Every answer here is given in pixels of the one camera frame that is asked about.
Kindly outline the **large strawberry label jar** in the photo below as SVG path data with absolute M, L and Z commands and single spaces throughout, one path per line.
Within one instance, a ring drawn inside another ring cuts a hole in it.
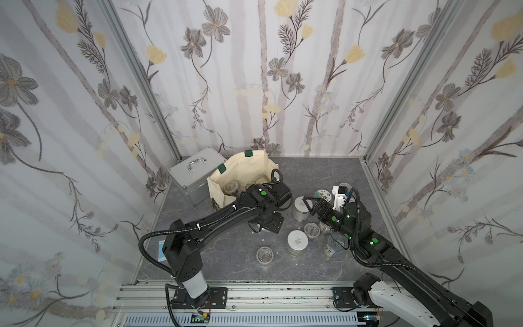
M 326 189 L 318 189 L 314 195 L 315 198 L 321 198 L 328 203 L 332 202 L 332 194 Z

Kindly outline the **silver lid text jar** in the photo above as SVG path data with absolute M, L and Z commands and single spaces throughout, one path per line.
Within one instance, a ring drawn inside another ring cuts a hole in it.
M 298 196 L 293 203 L 292 217 L 297 222 L 305 222 L 310 217 L 310 212 L 304 202 L 303 196 Z

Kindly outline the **teal label seed cup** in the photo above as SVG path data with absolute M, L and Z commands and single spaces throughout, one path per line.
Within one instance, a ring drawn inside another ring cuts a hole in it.
M 309 241 L 315 240 L 321 234 L 320 227 L 316 223 L 307 223 L 304 226 L 303 232 L 306 234 Z

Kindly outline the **purple label metal can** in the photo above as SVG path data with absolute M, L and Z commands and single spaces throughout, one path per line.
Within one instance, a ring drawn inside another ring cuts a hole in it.
M 346 247 L 346 241 L 338 234 L 327 236 L 323 244 L 324 255 L 328 258 L 335 258 L 341 254 Z

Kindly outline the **white lid seed jar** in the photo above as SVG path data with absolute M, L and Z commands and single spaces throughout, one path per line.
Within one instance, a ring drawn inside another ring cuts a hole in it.
M 290 256 L 296 258 L 303 256 L 308 244 L 309 238 L 301 230 L 293 230 L 287 236 L 287 252 Z

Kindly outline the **clear lid seed cup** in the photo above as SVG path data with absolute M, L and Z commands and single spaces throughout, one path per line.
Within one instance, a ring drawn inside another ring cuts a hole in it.
M 256 259 L 262 266 L 267 266 L 273 261 L 274 252 L 269 247 L 261 247 L 256 252 Z

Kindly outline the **cream canvas tote bag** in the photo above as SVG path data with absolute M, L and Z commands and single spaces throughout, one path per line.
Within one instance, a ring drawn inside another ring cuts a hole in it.
M 271 172 L 279 168 L 264 150 L 246 150 L 237 153 L 219 164 L 218 168 L 207 178 L 211 200 L 219 208 L 231 204 L 235 197 L 226 194 L 225 187 L 235 181 L 238 189 L 245 190 L 245 185 L 254 183 L 262 177 L 271 180 Z

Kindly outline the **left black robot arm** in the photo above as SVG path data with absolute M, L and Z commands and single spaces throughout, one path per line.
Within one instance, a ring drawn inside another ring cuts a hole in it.
M 171 224 L 162 252 L 172 276 L 182 286 L 193 307 L 207 302 L 210 288 L 202 273 L 201 250 L 216 236 L 247 222 L 254 233 L 268 230 L 279 233 L 283 225 L 283 211 L 290 208 L 293 197 L 282 181 L 250 186 L 233 203 L 212 215 L 184 224 Z

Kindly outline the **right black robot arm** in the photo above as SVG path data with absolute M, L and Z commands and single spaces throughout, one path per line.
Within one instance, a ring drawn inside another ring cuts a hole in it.
M 355 261 L 391 277 L 399 292 L 367 273 L 354 284 L 364 305 L 382 307 L 412 326 L 493 326 L 492 312 L 452 293 L 406 259 L 387 238 L 370 227 L 371 216 L 360 200 L 347 201 L 340 211 L 322 198 L 305 197 L 311 215 L 339 233 Z

